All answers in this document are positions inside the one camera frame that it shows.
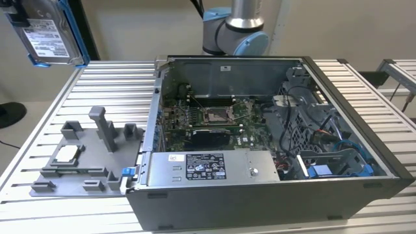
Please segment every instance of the power supply label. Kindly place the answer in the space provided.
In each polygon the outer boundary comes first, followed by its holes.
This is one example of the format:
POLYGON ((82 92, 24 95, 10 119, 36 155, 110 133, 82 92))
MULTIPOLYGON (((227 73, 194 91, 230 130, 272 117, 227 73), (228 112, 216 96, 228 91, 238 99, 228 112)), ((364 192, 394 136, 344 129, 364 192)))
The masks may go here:
POLYGON ((187 179, 227 179, 224 154, 187 155, 187 179))

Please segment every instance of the printed label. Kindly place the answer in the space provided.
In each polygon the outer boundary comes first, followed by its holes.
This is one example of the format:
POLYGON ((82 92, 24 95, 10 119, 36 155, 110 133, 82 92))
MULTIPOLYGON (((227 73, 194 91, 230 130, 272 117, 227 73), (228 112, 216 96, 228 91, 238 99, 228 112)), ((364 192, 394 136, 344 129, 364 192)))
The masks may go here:
POLYGON ((24 28, 24 32, 38 56, 68 58, 70 54, 54 20, 28 19, 28 22, 31 27, 24 28))
POLYGON ((183 162, 184 155, 170 155, 170 162, 183 162))
POLYGON ((222 66, 220 67, 222 72, 230 72, 232 70, 231 66, 222 66))
POLYGON ((187 155, 187 179, 227 179, 224 154, 187 155))

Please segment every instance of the metal workbench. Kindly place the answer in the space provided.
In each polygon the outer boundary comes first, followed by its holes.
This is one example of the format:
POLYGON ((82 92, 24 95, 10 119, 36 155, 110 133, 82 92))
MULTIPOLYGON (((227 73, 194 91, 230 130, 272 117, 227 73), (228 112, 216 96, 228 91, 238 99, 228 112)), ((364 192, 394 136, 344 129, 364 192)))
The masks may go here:
POLYGON ((384 71, 398 82, 416 94, 416 60, 386 59, 378 71, 384 71))
MULTIPOLYGON (((380 139, 416 175, 416 126, 359 75, 338 60, 316 63, 380 139)), ((94 127, 92 105, 103 105, 115 126, 134 122, 147 127, 154 89, 152 62, 92 62, 75 71, 51 108, 0 177, 0 232, 14 233, 135 233, 140 224, 130 203, 122 198, 31 197, 31 183, 39 177, 62 139, 67 120, 94 127)), ((350 219, 276 226, 192 231, 190 234, 364 234, 416 233, 416 184, 392 199, 374 201, 350 219)))

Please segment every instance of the motherboard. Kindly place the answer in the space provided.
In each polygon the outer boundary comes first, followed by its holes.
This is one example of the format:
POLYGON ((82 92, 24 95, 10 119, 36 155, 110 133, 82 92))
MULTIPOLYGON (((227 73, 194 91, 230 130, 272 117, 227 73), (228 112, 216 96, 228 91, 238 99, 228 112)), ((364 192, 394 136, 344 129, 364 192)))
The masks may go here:
POLYGON ((272 102, 250 97, 168 99, 164 136, 168 152, 203 150, 278 150, 263 117, 272 102))

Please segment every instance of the blue cable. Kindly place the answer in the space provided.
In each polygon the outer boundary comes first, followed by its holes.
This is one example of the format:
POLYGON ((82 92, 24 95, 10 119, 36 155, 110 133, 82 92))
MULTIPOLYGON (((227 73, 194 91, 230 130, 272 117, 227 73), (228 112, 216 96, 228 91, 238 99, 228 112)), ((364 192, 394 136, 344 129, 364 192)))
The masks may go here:
POLYGON ((356 143, 354 143, 354 142, 350 141, 350 140, 342 140, 342 141, 339 141, 339 142, 334 145, 332 152, 336 151, 336 149, 338 149, 338 147, 339 147, 339 145, 340 145, 342 143, 350 143, 351 145, 354 145, 354 146, 359 149, 360 154, 362 154, 362 157, 367 160, 367 155, 366 155, 364 149, 363 149, 356 143))

